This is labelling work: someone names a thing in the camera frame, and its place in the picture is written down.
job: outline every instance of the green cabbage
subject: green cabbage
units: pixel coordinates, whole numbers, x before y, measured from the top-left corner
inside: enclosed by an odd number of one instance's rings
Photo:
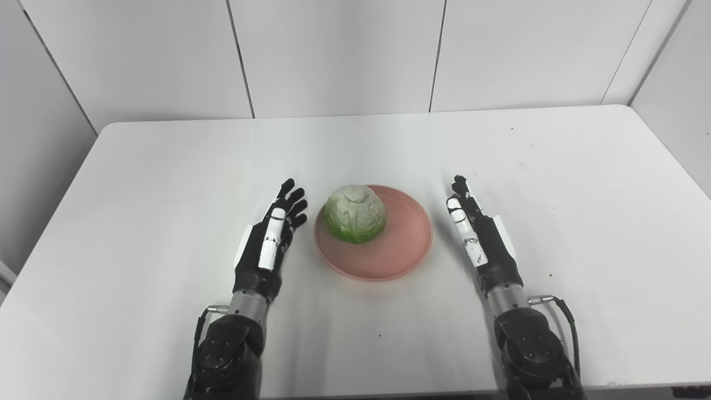
[[[373,240],[385,229],[385,205],[363,185],[336,190],[326,201],[324,216],[331,234],[351,243]]]

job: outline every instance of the cable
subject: cable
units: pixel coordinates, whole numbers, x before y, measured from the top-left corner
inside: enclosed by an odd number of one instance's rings
[[[198,324],[195,326],[195,337],[193,338],[193,363],[190,370],[190,385],[195,384],[195,369],[198,367],[198,346],[200,345],[200,337],[203,335],[203,327],[205,327],[205,321],[208,319],[208,312],[210,308],[206,308],[202,315],[198,318]]]
[[[580,346],[578,344],[577,328],[575,327],[575,319],[573,318],[573,313],[570,312],[570,309],[565,304],[565,301],[563,299],[559,299],[553,296],[553,301],[555,301],[555,304],[563,312],[563,315],[565,315],[565,319],[568,320],[568,323],[570,324],[570,334],[573,336],[573,365],[575,366],[575,371],[578,374],[578,378],[580,378]]]

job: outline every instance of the table surface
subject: table surface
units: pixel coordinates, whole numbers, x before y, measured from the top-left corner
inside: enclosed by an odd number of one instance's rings
[[[497,390],[492,317],[444,205],[455,174],[506,222],[526,293],[571,307],[586,387],[711,381],[711,201],[614,105],[110,125],[0,307],[2,391],[180,399],[196,318],[229,301],[244,228],[287,177],[311,219],[269,311],[262,395]],[[313,220],[344,184],[423,205],[422,265],[379,283],[326,266]]]

